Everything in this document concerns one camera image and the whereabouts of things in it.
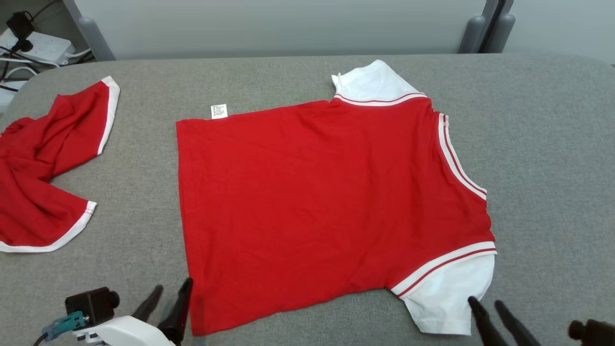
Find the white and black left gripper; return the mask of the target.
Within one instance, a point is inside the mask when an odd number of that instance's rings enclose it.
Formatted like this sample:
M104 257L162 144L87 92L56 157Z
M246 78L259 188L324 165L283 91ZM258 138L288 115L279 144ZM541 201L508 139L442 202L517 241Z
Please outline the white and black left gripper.
M171 311L157 327L147 322L160 302L163 293L161 284L154 287L131 317L114 318L92 328L73 331L72 334L89 346L181 346L193 283L193 278L186 278Z

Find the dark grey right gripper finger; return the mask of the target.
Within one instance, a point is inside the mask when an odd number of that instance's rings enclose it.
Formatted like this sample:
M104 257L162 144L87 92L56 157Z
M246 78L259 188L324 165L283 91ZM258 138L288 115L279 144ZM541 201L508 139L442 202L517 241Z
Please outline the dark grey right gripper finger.
M540 346L541 344L529 332L525 325L510 312L503 301L495 301L495 309L503 325L514 337L517 346Z
M502 338L490 319L490 316L479 300L470 296L468 304L474 316L481 341L484 346L507 346L507 342Z

